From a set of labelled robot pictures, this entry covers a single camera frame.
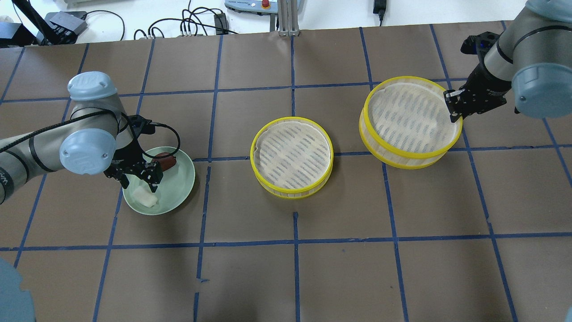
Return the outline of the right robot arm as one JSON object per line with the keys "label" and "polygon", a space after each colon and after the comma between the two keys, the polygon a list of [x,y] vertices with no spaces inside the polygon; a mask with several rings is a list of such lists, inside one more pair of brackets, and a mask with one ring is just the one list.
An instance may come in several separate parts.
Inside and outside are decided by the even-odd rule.
{"label": "right robot arm", "polygon": [[529,118],[561,118],[572,110],[572,5],[528,0],[503,31],[468,36],[460,47],[478,65],[458,90],[443,94],[452,123],[506,104]]}

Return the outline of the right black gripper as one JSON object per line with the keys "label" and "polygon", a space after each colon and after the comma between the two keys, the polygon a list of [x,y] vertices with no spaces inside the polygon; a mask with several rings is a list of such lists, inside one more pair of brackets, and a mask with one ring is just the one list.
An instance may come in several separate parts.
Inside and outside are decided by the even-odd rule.
{"label": "right black gripper", "polygon": [[450,122],[483,114],[506,104],[508,82],[493,75],[485,65],[486,54],[496,48],[499,34],[469,35],[462,43],[460,52],[476,55],[479,63],[470,73],[466,83],[458,90],[445,90],[443,97],[450,113]]}

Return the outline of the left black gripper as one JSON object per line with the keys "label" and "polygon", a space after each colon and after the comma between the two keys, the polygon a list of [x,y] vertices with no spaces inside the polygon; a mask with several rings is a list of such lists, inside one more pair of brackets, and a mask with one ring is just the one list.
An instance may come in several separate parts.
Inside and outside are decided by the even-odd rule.
{"label": "left black gripper", "polygon": [[111,164],[104,170],[104,175],[120,182],[123,189],[127,189],[130,184],[127,175],[134,175],[147,183],[151,193],[155,193],[163,179],[163,172],[158,163],[147,161],[143,157],[145,151],[139,144],[141,134],[153,135],[155,132],[156,126],[152,124],[151,120],[140,115],[127,116],[123,114],[118,136],[121,141],[126,141],[127,144],[116,149]]}

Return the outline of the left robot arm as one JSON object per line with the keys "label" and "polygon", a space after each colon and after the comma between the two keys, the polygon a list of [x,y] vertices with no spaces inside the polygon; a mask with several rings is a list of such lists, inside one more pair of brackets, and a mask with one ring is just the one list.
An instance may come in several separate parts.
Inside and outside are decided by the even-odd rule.
{"label": "left robot arm", "polygon": [[128,116],[112,79],[92,71],[67,85],[75,106],[68,121],[1,140],[0,200],[5,202],[34,177],[66,169],[79,175],[104,174],[129,187],[128,175],[155,192],[163,179],[157,161],[146,160],[138,138],[152,134],[151,121]]}

